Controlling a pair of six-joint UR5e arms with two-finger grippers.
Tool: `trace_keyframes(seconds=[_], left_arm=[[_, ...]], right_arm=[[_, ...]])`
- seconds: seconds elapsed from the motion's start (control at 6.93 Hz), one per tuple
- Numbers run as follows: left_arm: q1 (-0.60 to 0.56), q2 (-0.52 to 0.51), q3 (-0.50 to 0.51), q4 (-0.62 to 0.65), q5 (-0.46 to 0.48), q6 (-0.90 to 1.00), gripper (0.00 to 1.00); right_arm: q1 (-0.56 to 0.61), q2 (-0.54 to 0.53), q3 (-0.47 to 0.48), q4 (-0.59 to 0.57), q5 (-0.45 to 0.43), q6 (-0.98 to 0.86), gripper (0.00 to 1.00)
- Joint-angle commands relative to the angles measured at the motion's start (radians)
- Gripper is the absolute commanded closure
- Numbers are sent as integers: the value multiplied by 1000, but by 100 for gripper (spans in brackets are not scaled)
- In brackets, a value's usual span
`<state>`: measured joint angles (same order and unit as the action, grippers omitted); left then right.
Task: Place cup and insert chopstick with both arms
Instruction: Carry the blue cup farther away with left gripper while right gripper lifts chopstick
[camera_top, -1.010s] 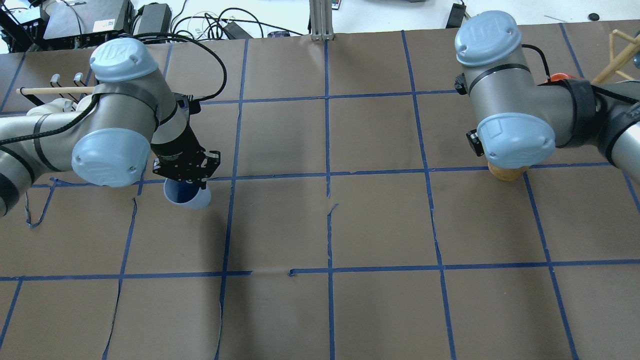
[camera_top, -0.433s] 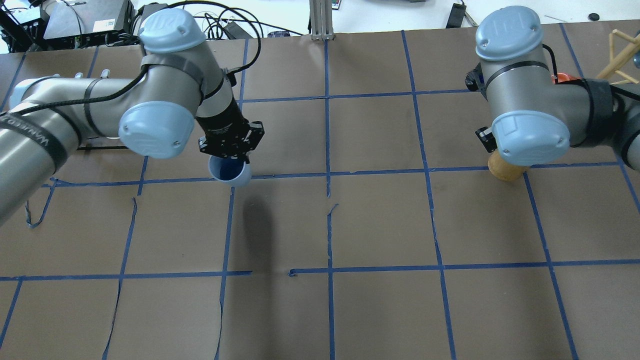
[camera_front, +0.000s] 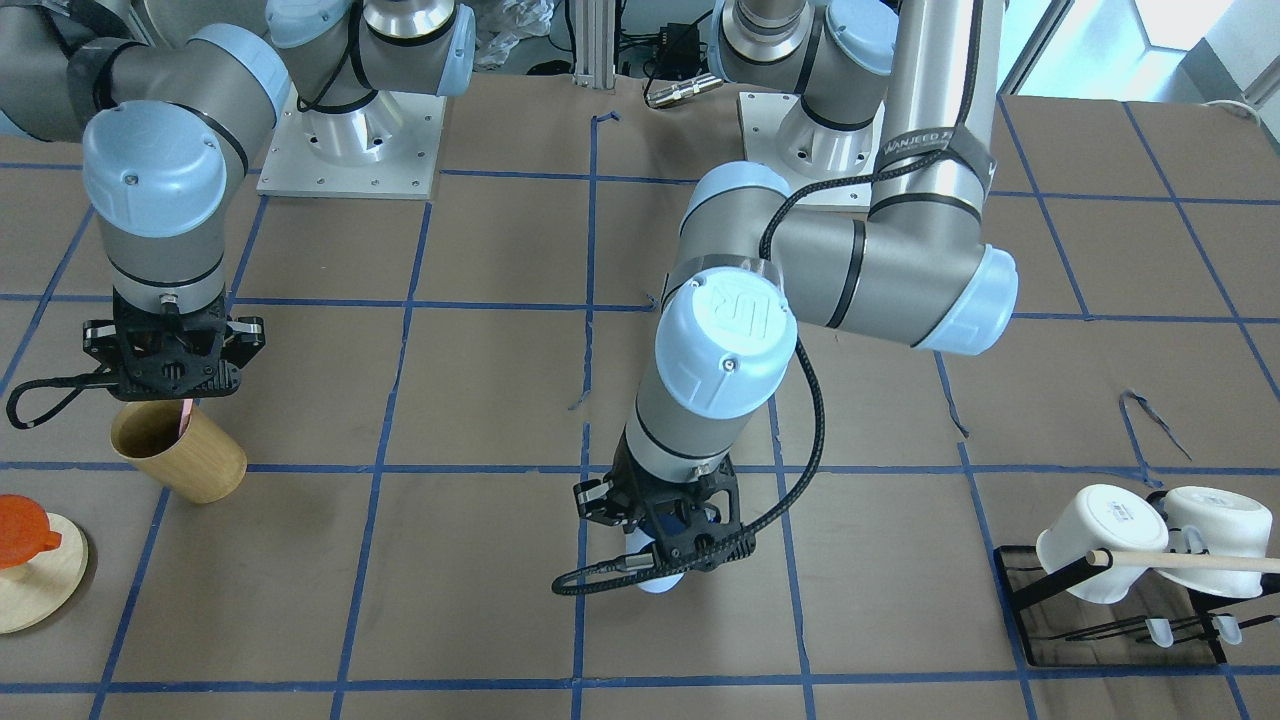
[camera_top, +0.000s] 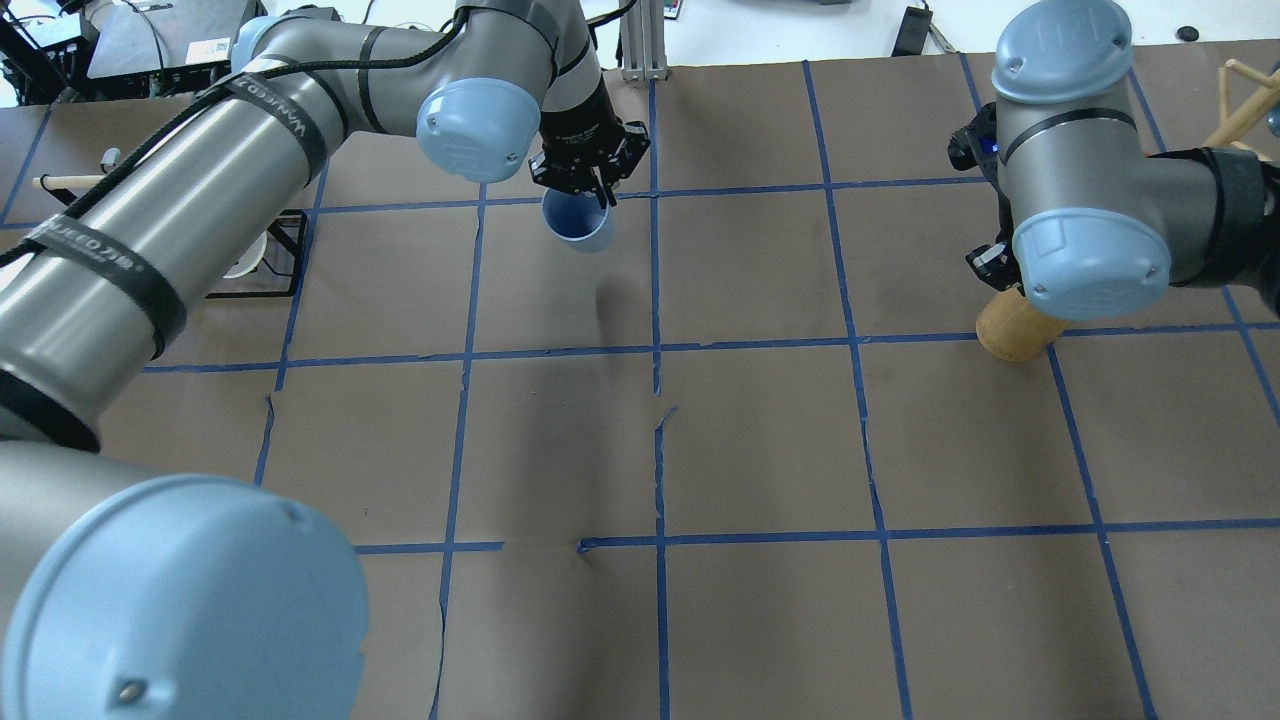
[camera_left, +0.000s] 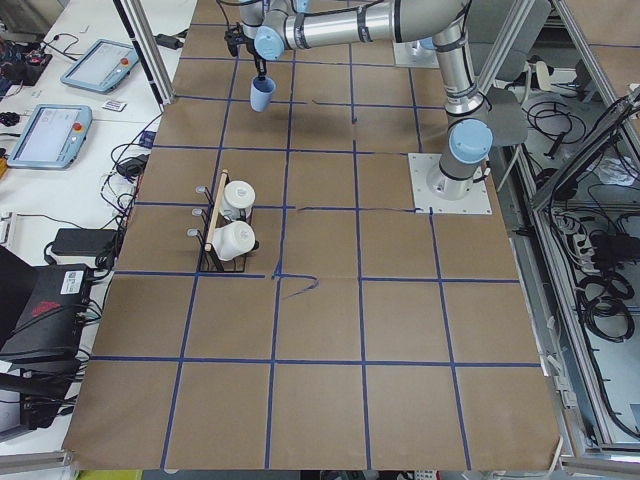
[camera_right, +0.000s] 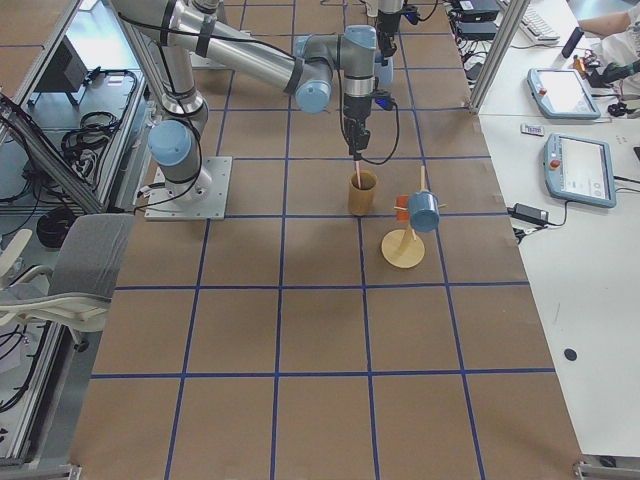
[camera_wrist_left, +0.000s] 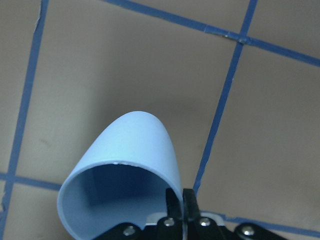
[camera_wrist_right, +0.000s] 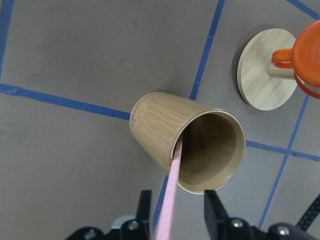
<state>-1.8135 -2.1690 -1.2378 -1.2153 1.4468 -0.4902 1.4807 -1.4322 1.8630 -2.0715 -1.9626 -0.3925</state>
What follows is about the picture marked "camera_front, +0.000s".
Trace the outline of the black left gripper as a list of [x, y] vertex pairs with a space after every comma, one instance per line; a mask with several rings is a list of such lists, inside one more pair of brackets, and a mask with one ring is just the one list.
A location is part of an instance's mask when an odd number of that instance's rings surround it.
[[614, 461], [603, 478], [573, 487], [579, 516], [622, 527], [627, 553], [600, 562], [598, 571], [710, 571], [749, 557], [755, 534], [742, 523], [733, 464], [723, 459], [691, 482], [662, 480], [631, 457]]

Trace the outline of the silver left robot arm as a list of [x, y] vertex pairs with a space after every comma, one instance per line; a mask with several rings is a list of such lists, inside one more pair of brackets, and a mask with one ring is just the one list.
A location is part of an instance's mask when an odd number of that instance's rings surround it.
[[[812, 480], [826, 415], [801, 324], [977, 355], [1002, 334], [1015, 261], [980, 237], [995, 159], [1002, 1], [719, 1], [708, 44], [726, 79], [791, 92], [790, 149], [881, 132], [855, 176], [732, 161], [696, 184], [659, 301], [653, 356], [611, 470], [575, 488], [622, 556], [556, 580], [586, 594], [745, 559]], [[730, 451], [791, 361], [815, 413], [795, 487], [746, 523]]]

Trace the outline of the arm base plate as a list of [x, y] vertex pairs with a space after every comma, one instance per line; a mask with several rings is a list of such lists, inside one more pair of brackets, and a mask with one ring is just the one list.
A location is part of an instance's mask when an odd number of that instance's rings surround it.
[[444, 97], [380, 92], [347, 114], [301, 113], [285, 101], [260, 172], [266, 196], [429, 200]]
[[810, 117], [796, 94], [739, 94], [745, 159], [781, 176], [791, 190], [874, 169], [883, 108], [860, 129], [835, 129]]

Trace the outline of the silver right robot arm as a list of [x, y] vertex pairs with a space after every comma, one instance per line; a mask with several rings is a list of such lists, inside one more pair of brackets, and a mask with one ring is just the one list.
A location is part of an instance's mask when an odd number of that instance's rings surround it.
[[458, 1], [269, 1], [265, 35], [210, 23], [178, 47], [101, 1], [3, 4], [3, 133], [79, 143], [111, 266], [113, 315], [86, 322], [93, 372], [28, 380], [68, 398], [220, 397], [265, 346], [227, 314], [227, 209], [287, 108], [347, 118], [392, 91], [457, 96], [475, 51]]

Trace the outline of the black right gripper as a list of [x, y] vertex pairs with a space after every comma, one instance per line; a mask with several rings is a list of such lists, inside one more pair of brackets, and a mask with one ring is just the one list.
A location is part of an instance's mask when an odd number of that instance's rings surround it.
[[84, 323], [83, 350], [108, 369], [100, 386], [125, 402], [233, 395], [266, 345], [265, 320], [229, 318], [224, 299], [187, 314], [163, 306], [152, 314], [114, 299], [111, 320]]

